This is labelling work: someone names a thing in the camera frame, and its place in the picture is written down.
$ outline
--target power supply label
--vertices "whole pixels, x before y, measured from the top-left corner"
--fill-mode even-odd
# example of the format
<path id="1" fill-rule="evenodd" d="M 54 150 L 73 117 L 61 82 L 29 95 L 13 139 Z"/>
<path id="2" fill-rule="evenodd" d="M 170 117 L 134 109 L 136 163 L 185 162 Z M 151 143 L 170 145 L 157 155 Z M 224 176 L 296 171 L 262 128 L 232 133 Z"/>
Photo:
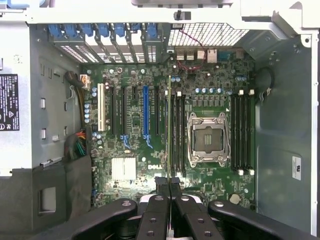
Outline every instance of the power supply label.
<path id="1" fill-rule="evenodd" d="M 0 132 L 19 131 L 17 74 L 0 74 Z"/>

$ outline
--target screw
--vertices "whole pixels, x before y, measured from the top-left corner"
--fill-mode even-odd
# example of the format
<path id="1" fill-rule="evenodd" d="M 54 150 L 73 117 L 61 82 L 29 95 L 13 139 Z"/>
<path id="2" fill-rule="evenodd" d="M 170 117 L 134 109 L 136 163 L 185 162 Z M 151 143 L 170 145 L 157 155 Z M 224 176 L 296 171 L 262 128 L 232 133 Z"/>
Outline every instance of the screw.
<path id="1" fill-rule="evenodd" d="M 182 201 L 188 201 L 188 200 L 189 200 L 189 197 L 188 197 L 188 196 L 182 196 L 182 197 L 181 197 L 181 200 L 182 200 Z"/>
<path id="2" fill-rule="evenodd" d="M 216 205 L 218 208 L 222 208 L 224 206 L 224 204 L 220 201 L 215 201 L 214 205 Z"/>
<path id="3" fill-rule="evenodd" d="M 155 200 L 157 200 L 157 201 L 162 201 L 164 198 L 163 197 L 161 197 L 161 196 L 156 196 L 155 197 Z"/>
<path id="4" fill-rule="evenodd" d="M 130 206 L 131 205 L 131 203 L 129 202 L 129 201 L 124 201 L 123 203 L 122 203 L 122 206 L 125 206 L 125 207 L 128 207 L 128 206 Z"/>

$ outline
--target white label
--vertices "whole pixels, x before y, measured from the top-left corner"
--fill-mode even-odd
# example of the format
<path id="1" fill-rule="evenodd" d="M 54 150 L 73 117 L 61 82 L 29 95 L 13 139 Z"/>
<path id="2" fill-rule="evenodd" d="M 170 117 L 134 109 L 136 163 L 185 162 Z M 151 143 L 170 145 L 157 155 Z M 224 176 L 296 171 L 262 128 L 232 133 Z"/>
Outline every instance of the white label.
<path id="1" fill-rule="evenodd" d="M 301 158 L 297 156 L 292 157 L 292 177 L 301 181 Z"/>

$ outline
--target white pci slot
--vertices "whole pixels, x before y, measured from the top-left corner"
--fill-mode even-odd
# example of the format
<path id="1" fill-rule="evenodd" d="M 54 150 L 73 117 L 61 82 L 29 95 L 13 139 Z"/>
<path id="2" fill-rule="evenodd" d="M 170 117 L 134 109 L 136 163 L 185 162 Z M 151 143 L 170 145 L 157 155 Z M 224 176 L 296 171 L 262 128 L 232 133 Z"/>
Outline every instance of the white pci slot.
<path id="1" fill-rule="evenodd" d="M 105 85 L 98 83 L 98 131 L 105 131 Z"/>

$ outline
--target chipset heatsink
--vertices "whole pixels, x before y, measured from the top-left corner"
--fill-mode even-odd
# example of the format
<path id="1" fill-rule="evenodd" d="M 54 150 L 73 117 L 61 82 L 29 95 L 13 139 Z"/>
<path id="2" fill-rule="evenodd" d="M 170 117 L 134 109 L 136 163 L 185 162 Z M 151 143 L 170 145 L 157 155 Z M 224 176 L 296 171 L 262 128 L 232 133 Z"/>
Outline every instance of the chipset heatsink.
<path id="1" fill-rule="evenodd" d="M 198 163 L 219 163 L 222 167 L 230 154 L 229 127 L 225 113 L 219 117 L 188 119 L 188 159 L 192 168 Z"/>
<path id="2" fill-rule="evenodd" d="M 111 175 L 113 181 L 129 181 L 137 178 L 136 158 L 112 158 Z"/>

